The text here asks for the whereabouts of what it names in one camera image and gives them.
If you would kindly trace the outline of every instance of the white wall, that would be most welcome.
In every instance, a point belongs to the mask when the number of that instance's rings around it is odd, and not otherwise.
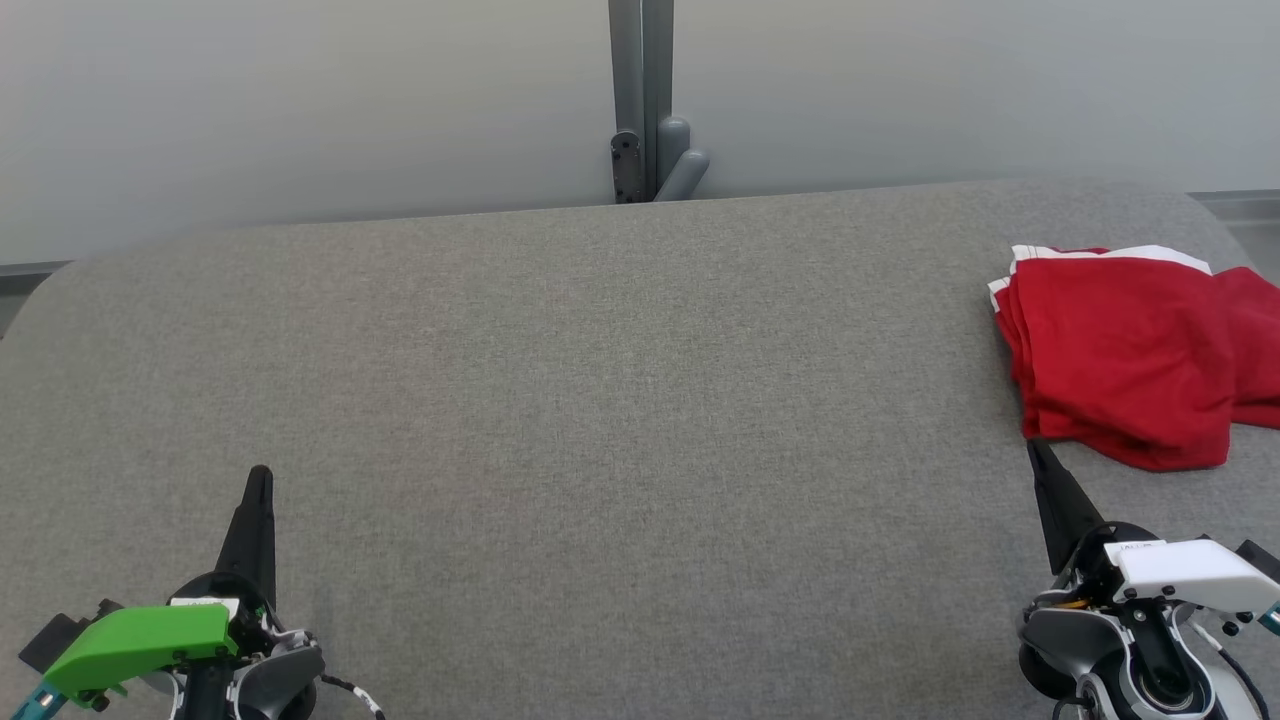
[[[1274,0],[677,0],[703,197],[1025,174],[1280,187]]]
[[[611,202],[598,0],[0,0],[0,264]]]

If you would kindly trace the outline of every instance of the folded red garment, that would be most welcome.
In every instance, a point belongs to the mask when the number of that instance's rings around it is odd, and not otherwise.
[[[1248,268],[1213,277],[1235,348],[1231,419],[1280,429],[1280,288]]]
[[[1023,433],[1149,470],[1226,461],[1231,334],[1211,275],[1144,258],[1029,259],[995,293]]]

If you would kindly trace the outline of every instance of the gray floor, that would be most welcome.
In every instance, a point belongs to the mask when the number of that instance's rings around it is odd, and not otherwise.
[[[1193,192],[1192,197],[1222,220],[1257,264],[1262,277],[1280,286],[1280,190]],[[0,337],[35,284],[0,283]]]

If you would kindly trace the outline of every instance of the gray fabric surface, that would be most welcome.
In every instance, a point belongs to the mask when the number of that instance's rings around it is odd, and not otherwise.
[[[1247,263],[1184,196],[1051,181],[76,263],[0,342],[0,698],[52,612],[209,569],[265,462],[282,614],[392,719],[1047,717],[1015,661],[1050,575],[984,287],[1014,243]],[[1111,518],[1280,548],[1271,430],[1199,473],[1060,456]],[[163,716],[136,694],[108,716]],[[316,716],[365,711],[323,688]]]

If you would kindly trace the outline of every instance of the white robot part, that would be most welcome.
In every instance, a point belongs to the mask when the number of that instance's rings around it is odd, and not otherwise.
[[[1169,596],[1220,612],[1254,615],[1280,602],[1280,583],[1211,539],[1108,548],[1107,555],[1124,577],[1116,602],[1135,591],[1137,597]]]

